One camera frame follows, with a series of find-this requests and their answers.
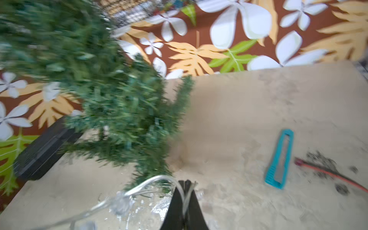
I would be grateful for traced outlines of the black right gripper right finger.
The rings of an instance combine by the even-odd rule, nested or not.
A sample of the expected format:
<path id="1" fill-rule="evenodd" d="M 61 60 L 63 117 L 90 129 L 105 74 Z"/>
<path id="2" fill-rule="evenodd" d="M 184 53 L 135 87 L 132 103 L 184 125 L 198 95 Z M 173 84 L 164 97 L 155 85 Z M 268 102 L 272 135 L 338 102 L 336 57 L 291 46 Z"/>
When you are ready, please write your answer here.
<path id="1" fill-rule="evenodd" d="M 196 182 L 185 181 L 185 229 L 209 230 L 195 193 L 196 185 Z"/>

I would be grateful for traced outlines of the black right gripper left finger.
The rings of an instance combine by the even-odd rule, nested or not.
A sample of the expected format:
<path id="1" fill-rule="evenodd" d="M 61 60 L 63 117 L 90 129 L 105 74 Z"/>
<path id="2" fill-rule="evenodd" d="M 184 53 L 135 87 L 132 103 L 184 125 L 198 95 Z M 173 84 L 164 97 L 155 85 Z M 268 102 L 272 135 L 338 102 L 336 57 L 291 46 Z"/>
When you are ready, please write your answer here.
<path id="1" fill-rule="evenodd" d="M 160 230 L 182 230 L 184 226 L 183 201 L 176 187 Z"/>

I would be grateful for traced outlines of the small green christmas tree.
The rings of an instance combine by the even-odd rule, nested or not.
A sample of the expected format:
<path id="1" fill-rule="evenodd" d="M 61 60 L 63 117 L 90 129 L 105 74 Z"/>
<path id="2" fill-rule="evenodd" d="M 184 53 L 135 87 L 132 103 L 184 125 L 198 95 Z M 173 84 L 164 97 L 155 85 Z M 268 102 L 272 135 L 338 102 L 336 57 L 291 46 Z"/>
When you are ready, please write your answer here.
<path id="1" fill-rule="evenodd" d="M 82 105 L 68 116 L 77 131 L 98 136 L 70 145 L 75 156 L 135 165 L 136 187 L 172 175 L 166 158 L 179 131 L 194 81 L 182 78 L 176 98 L 141 55 L 127 59 L 113 23 L 95 1 L 1 1 L 1 64 L 37 83 L 59 84 Z"/>

